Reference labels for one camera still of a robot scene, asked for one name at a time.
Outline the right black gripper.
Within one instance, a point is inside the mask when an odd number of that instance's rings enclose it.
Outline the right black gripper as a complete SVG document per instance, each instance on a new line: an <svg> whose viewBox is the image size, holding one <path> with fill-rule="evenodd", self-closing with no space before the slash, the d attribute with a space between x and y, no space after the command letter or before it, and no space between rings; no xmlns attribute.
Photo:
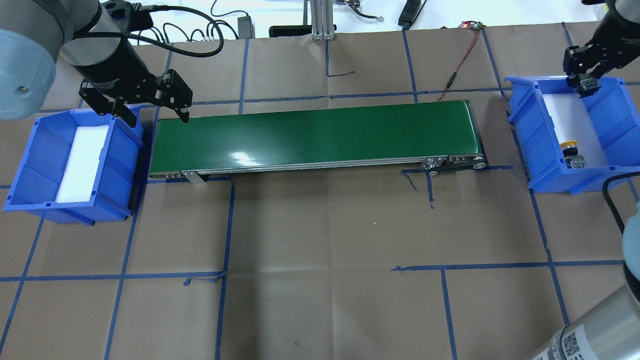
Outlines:
<svg viewBox="0 0 640 360"><path fill-rule="evenodd" d="M566 48L562 69L567 76L600 78L639 57L640 25L602 20L592 38L583 45Z"/></svg>

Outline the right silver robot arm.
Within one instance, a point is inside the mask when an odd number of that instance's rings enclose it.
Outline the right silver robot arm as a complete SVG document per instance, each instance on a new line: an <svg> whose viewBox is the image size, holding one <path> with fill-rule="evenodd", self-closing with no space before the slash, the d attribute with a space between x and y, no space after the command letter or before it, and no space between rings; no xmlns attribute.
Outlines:
<svg viewBox="0 0 640 360"><path fill-rule="evenodd" d="M625 283L558 330L534 360L639 358L639 216L622 220L610 196L612 183L639 175L639 113L622 80L607 76L639 56L639 2L606 4L593 37L565 50L563 75L507 78L528 189L601 191L622 234Z"/></svg>

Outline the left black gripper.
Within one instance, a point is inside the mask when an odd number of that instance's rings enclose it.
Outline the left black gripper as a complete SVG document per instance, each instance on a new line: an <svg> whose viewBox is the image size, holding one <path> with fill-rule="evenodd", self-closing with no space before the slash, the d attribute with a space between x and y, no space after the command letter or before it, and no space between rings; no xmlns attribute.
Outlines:
<svg viewBox="0 0 640 360"><path fill-rule="evenodd" d="M138 116L130 104L153 102L175 112L182 123L190 121L194 92L174 69L155 76L132 45L119 45L114 53L95 64L78 66L83 82L78 93L96 113L110 113L130 128L137 127Z"/></svg>

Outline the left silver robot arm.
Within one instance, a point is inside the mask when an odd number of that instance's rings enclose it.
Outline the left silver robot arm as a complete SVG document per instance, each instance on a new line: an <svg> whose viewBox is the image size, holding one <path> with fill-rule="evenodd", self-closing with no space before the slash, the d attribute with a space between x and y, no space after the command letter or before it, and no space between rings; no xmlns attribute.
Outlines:
<svg viewBox="0 0 640 360"><path fill-rule="evenodd" d="M135 127L130 105L148 103L187 123L192 89L175 70L151 73L130 43L153 27L151 13L159 9L126 0L3 0L1 119L38 112L63 58L82 75L78 95L98 116Z"/></svg>

